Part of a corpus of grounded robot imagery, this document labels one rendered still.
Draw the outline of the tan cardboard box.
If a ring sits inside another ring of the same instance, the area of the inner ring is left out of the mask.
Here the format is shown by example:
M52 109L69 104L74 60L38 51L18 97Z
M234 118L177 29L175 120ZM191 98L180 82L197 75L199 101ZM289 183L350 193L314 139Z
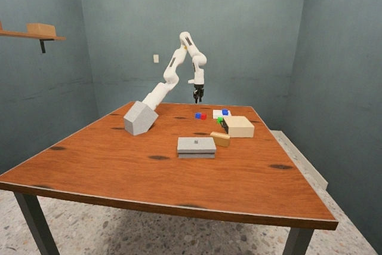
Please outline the tan cardboard box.
M230 144L230 135L229 134L223 134L218 132L212 132L210 134L210 137L213 138L215 145L222 146L222 147L228 147Z

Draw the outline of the grey square sheet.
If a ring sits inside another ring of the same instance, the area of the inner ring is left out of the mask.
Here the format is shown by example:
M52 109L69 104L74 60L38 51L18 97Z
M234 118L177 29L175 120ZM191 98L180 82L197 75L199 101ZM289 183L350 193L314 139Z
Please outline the grey square sheet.
M216 153L212 137L179 137L177 153Z

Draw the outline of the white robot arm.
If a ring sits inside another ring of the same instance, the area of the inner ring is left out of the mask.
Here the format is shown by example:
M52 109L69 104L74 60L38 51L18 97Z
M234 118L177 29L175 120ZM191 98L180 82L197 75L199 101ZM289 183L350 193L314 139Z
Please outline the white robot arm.
M142 102L147 104L154 111L168 92L171 91L178 83L179 78L175 73L175 69L184 62L187 51L193 58L192 63L195 70L195 78L193 80L189 80L188 83L204 84L204 70L200 69L198 66L203 66L206 64L206 57L195 47L188 32L183 32L180 34L180 41L181 48L175 51L172 60L164 73L166 84L159 83L152 93L149 93L149 95Z

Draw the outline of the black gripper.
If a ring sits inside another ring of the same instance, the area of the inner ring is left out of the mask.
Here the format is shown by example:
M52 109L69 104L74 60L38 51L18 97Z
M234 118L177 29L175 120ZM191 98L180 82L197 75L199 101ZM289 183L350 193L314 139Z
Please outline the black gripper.
M198 97L200 97L199 102L202 102L202 96L204 96L203 87L203 84L194 84L194 88L196 88L196 90L193 92L193 98L195 99L196 104L198 104Z

